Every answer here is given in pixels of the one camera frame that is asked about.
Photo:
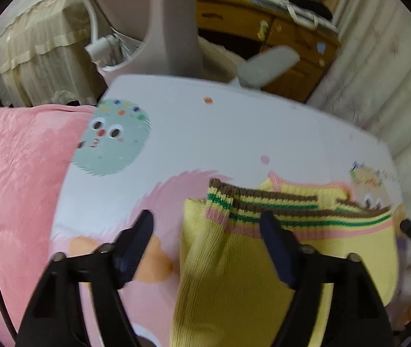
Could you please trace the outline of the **yellow striped knit cardigan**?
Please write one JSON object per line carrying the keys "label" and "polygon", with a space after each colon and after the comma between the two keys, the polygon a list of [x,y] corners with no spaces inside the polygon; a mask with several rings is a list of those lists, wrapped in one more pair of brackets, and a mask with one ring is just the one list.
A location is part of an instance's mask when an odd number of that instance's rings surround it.
{"label": "yellow striped knit cardigan", "polygon": [[322,254],[359,254],[382,302],[392,300],[399,277],[394,209],[357,204],[339,184],[297,185],[270,174],[252,190],[212,179],[204,198],[184,203],[172,346],[271,344],[293,292],[278,280],[261,238],[265,211]]}

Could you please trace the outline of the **cartoon print bed sheet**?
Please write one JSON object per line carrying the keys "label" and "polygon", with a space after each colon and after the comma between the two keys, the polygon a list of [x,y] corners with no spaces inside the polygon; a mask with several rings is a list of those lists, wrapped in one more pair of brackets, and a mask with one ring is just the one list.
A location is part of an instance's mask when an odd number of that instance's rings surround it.
{"label": "cartoon print bed sheet", "polygon": [[121,292],[145,346],[167,346],[180,284],[184,202],[209,181],[346,185],[371,208],[402,203],[377,137],[310,107],[215,82],[119,77],[78,134],[52,225],[52,250],[86,254],[144,209],[155,229],[136,279]]}

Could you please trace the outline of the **pink quilted blanket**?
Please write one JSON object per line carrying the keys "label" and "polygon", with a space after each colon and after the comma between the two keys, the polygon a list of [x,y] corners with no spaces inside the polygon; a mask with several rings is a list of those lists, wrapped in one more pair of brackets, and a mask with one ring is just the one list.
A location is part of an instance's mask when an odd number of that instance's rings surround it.
{"label": "pink quilted blanket", "polygon": [[0,108],[0,288],[19,327],[49,261],[60,190],[91,106]]}

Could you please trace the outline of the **white leaf print curtain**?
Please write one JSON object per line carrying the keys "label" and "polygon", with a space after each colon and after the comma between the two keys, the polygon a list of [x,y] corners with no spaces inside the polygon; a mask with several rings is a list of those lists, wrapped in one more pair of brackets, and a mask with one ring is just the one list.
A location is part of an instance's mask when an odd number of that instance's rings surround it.
{"label": "white leaf print curtain", "polygon": [[384,141],[411,197],[411,12],[399,0],[340,0],[341,47],[309,105]]}

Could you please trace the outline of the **cream lace covered furniture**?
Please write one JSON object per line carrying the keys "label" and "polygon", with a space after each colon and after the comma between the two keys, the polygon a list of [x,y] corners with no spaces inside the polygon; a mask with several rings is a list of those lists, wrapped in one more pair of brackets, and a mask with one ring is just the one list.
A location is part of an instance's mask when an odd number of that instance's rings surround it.
{"label": "cream lace covered furniture", "polygon": [[96,104],[107,86],[89,43],[82,0],[12,0],[0,15],[1,104]]}

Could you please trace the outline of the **beige cloth on chair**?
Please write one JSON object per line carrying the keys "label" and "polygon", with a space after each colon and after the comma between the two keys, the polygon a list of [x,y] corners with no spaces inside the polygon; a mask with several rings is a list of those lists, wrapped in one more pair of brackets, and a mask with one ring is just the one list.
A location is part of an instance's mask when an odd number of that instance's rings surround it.
{"label": "beige cloth on chair", "polygon": [[236,78],[237,67],[245,63],[239,55],[202,37],[199,37],[199,48],[203,61],[201,78],[208,81],[229,83]]}

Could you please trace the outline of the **white ergonomic office chair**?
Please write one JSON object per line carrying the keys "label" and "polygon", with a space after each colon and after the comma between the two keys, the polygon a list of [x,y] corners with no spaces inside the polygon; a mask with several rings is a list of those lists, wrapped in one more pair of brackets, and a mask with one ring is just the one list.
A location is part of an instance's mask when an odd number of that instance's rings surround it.
{"label": "white ergonomic office chair", "polygon": [[[201,78],[203,61],[196,0],[83,0],[90,17],[86,47],[107,85],[127,74]],[[276,46],[240,64],[225,84],[259,89],[286,73],[300,57]]]}

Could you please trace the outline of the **white tote bag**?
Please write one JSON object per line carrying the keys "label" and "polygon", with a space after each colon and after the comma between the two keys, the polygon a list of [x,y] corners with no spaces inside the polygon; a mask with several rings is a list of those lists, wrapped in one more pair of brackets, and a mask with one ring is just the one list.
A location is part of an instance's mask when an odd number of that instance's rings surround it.
{"label": "white tote bag", "polygon": [[327,29],[328,32],[338,33],[338,28],[333,25],[327,19],[313,13],[310,10],[305,10],[288,0],[259,0],[263,6],[272,8],[274,10],[280,10],[282,12],[288,13],[291,20],[302,27],[309,30],[316,30],[318,28]]}

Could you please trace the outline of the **black cap on desk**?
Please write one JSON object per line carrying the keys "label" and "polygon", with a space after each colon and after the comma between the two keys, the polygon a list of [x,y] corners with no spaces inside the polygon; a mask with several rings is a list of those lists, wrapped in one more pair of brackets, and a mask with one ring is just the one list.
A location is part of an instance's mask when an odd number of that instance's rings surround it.
{"label": "black cap on desk", "polygon": [[309,10],[328,21],[332,21],[333,19],[333,14],[322,2],[316,0],[289,0],[289,2],[303,10]]}

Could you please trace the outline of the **wooden desk with drawers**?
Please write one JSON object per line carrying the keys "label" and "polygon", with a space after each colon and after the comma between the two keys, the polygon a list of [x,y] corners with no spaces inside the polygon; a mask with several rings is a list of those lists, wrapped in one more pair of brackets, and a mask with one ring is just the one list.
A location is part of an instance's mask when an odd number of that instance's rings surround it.
{"label": "wooden desk with drawers", "polygon": [[307,102],[340,48],[338,34],[301,25],[299,14],[264,7],[251,0],[197,0],[199,35],[248,60],[276,45],[295,49],[300,61],[264,91]]}

